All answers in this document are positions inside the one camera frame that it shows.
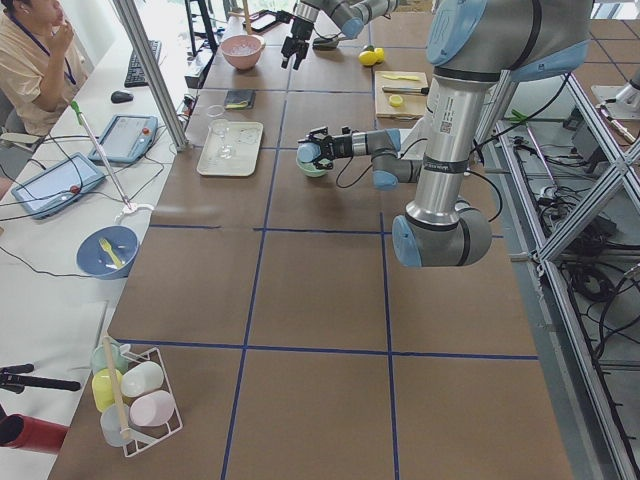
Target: hand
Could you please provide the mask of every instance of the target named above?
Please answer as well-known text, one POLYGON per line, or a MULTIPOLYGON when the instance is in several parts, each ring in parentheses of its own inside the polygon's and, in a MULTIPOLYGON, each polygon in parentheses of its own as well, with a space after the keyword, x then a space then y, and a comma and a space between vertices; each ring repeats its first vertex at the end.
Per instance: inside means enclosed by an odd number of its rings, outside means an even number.
POLYGON ((47 40, 47 46, 51 51, 51 54, 64 54, 67 53, 67 49, 73 40, 73 27, 69 22, 66 22, 58 28, 58 31, 47 40))

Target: keyboard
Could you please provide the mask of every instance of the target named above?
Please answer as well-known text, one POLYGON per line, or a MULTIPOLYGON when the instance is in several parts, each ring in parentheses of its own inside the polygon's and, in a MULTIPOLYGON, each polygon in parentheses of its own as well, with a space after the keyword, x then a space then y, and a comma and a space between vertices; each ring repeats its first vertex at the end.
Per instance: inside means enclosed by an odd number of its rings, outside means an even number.
MULTIPOLYGON (((162 47, 162 42, 160 40, 149 40, 149 46, 151 47, 151 52, 153 52, 153 56, 156 58, 156 62, 160 59, 160 49, 162 47)), ((129 58, 129 68, 127 69, 127 76, 124 79, 124 86, 129 87, 143 87, 145 85, 149 85, 147 79, 144 76, 144 70, 142 70, 142 63, 140 63, 140 59, 135 51, 131 52, 131 57, 129 58)))

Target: blue plate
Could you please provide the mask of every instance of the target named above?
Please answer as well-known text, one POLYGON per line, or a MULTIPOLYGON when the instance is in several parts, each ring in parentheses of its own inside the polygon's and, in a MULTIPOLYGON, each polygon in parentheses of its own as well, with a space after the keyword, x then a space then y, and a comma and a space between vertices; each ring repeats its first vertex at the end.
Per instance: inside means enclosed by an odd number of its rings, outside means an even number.
POLYGON ((140 243, 135 232, 121 225, 112 225, 89 235, 80 245, 76 263, 84 272, 103 280, 123 278, 129 275, 138 254, 140 243), (113 253, 124 264, 117 268, 107 252, 100 246, 100 238, 105 238, 113 253))

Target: wooden stick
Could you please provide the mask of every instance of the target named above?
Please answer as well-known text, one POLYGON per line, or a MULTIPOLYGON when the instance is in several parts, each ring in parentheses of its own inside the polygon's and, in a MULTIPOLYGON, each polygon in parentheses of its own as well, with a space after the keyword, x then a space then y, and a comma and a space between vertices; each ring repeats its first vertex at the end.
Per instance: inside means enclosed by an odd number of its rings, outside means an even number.
POLYGON ((249 2, 248 0, 242 0, 242 9, 244 10, 244 25, 247 29, 247 35, 253 35, 253 29, 251 28, 251 15, 249 14, 249 2))
POLYGON ((107 360, 107 368, 109 369, 109 379, 111 380, 111 389, 113 390, 113 398, 116 401, 116 409, 118 410, 118 421, 120 422, 120 435, 124 440, 131 439, 131 429, 127 422, 127 412, 124 409, 124 401, 122 400, 122 391, 118 383, 116 367, 111 352, 111 338, 105 335, 102 338, 102 348, 104 350, 104 358, 107 360))

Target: clear glass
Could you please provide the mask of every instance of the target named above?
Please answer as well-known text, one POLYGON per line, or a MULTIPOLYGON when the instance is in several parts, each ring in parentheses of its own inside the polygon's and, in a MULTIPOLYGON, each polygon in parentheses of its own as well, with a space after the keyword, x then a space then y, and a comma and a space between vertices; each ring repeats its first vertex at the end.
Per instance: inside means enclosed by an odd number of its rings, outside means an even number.
POLYGON ((209 130, 220 138, 220 147, 216 152, 218 158, 233 158, 236 149, 227 141, 227 133, 229 132, 229 120, 222 118, 224 115, 224 107, 222 105, 212 105, 207 108, 207 116, 213 118, 209 124, 209 130))

